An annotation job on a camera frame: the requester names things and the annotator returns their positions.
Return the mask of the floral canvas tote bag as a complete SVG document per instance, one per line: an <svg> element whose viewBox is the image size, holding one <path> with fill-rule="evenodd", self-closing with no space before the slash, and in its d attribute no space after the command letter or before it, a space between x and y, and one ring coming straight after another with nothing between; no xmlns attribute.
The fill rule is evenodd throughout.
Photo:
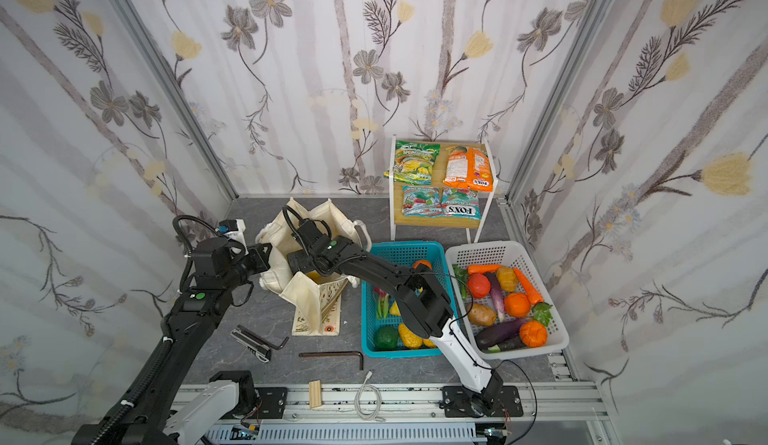
<svg viewBox="0 0 768 445"><path fill-rule="evenodd" d="M258 234L258 244L272 247L269 270L259 278L260 286L295 306L292 333L296 336L337 335L340 327L340 302L345 288L357 288L357 277L333 272L322 275L292 229L300 219L308 219L332 237L352 240L369 251L372 240L365 223L349 219L330 199L308 210L295 199L287 202L290 210L279 213Z"/></svg>

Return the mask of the orange tangerine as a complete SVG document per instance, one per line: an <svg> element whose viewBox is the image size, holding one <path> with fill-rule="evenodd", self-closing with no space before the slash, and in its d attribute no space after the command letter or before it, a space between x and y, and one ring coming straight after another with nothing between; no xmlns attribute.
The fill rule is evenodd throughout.
<svg viewBox="0 0 768 445"><path fill-rule="evenodd" d="M414 262L412 264L412 268L413 269L418 269L419 267L422 267L422 266L432 270L431 262L429 262L428 260L425 260L425 259L417 260L416 262Z"/></svg>

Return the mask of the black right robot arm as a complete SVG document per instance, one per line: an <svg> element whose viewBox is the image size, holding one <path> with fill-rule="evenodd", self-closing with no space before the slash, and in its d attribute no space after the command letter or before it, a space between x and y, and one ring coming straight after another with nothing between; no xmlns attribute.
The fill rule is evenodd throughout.
<svg viewBox="0 0 768 445"><path fill-rule="evenodd" d="M319 228L315 220L294 221L288 207L283 215L291 235L320 274L338 272L358 277L393 296L405 326L432 341L450 362L468 396L472 414L490 414L502 391L503 379L471 348L437 272L425 266L409 268L389 262L346 237L332 237L330 229Z"/></svg>

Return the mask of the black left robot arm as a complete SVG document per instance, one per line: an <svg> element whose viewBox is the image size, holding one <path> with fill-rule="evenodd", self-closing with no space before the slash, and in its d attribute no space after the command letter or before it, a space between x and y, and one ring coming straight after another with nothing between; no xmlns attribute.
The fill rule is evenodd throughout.
<svg viewBox="0 0 768 445"><path fill-rule="evenodd" d="M270 268L273 246L217 236L188 251L179 297L161 319L161 339L147 363L97 424L83 425L74 444L176 444L164 432L171 405L192 363L233 304L233 292Z"/></svg>

